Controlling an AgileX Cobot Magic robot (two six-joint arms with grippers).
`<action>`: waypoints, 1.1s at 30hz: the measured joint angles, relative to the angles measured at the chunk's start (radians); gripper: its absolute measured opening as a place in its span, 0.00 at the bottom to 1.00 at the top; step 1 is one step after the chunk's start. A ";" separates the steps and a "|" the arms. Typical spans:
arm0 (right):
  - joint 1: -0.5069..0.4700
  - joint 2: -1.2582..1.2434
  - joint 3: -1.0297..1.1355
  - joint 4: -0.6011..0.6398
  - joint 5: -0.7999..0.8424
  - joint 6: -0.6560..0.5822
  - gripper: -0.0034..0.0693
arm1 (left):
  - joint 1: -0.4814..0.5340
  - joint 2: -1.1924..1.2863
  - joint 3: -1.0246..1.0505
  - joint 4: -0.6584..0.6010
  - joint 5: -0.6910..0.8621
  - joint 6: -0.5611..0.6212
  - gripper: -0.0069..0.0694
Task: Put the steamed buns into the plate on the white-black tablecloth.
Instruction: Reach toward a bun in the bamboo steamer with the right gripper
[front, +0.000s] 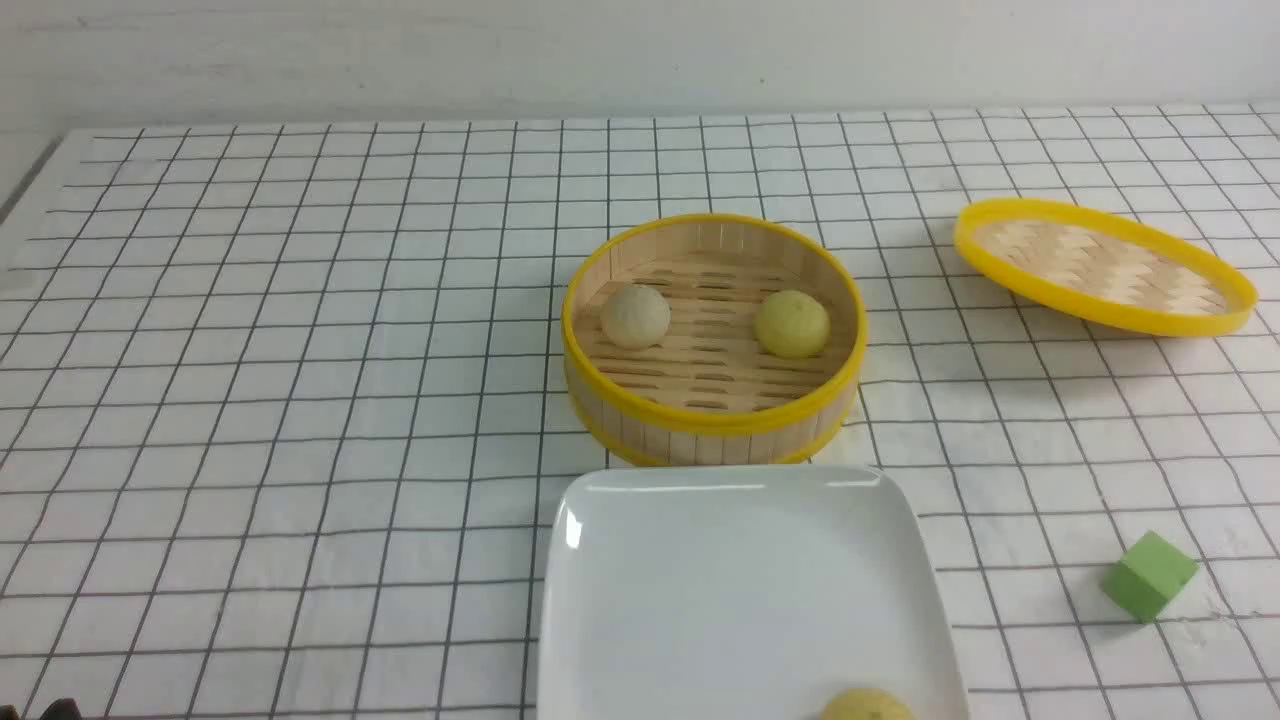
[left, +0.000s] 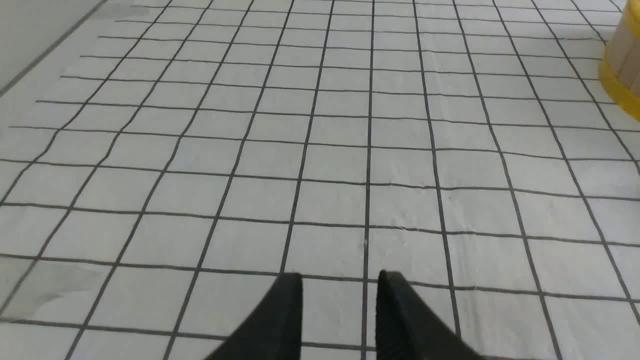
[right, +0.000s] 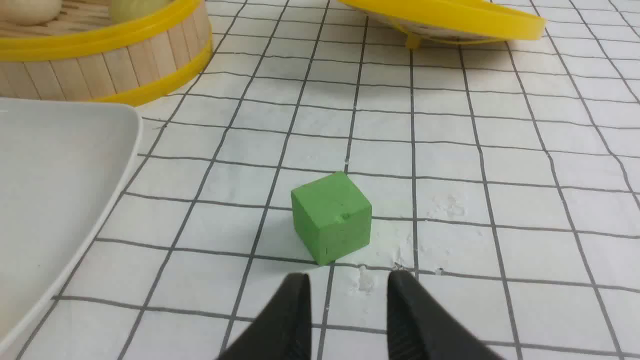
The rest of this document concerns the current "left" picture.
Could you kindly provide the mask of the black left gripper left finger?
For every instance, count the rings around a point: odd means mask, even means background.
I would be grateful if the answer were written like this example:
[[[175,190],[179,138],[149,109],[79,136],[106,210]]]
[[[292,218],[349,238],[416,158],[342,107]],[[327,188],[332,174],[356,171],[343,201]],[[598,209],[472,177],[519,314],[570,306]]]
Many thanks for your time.
[[[208,360],[299,360],[302,350],[303,280],[283,273],[249,316]]]

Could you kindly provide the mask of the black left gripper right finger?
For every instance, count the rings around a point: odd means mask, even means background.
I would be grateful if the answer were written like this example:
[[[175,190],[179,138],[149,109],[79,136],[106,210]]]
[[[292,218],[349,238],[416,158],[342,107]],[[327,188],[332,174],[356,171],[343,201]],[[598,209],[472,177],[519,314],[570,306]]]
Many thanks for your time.
[[[379,272],[375,299],[377,360],[479,360],[398,271]]]

